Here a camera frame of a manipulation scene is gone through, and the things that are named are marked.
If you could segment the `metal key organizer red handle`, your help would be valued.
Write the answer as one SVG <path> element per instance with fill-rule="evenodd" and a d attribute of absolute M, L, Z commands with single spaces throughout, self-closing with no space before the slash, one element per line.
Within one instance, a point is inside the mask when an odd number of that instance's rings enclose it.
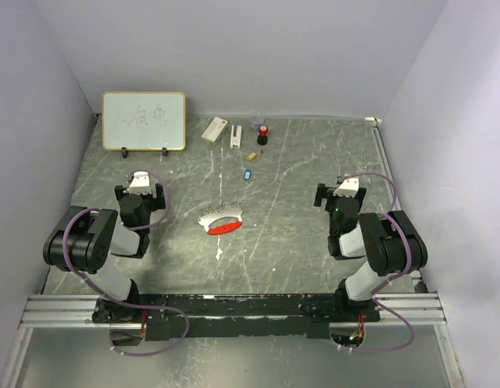
<path fill-rule="evenodd" d="M 199 215 L 198 224 L 211 236 L 228 234 L 243 225 L 243 210 L 237 202 L 221 203 Z"/>

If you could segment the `blue key tag with key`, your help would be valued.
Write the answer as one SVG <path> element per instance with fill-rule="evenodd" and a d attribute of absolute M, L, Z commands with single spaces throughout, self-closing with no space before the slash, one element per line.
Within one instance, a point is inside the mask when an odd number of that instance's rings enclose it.
<path fill-rule="evenodd" d="M 243 175 L 243 179 L 245 181 L 249 181 L 251 179 L 251 177 L 252 177 L 252 171 L 250 169 L 246 169 L 245 173 Z"/>

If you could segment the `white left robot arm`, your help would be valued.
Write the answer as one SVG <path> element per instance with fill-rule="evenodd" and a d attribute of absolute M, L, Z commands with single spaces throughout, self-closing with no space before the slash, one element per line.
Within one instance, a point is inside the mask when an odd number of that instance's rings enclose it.
<path fill-rule="evenodd" d="M 115 195 L 119 210 L 70 207 L 47 237 L 43 258 L 47 265 L 75 273 L 99 289 L 93 320 L 130 323 L 141 315 L 140 294 L 136 282 L 113 259 L 145 255 L 154 224 L 151 215 L 167 210 L 168 194 L 163 183 L 131 182 L 116 186 Z"/>

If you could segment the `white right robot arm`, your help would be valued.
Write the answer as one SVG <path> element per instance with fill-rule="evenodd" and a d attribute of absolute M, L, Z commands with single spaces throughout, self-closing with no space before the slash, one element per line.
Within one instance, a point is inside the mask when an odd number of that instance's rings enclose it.
<path fill-rule="evenodd" d="M 385 214 L 361 211 L 366 189 L 318 184 L 313 205 L 326 201 L 329 214 L 329 254 L 336 260 L 365 261 L 334 292 L 330 309 L 349 322 L 373 305 L 372 296 L 391 280 L 426 266 L 426 244 L 407 214 L 393 210 Z"/>

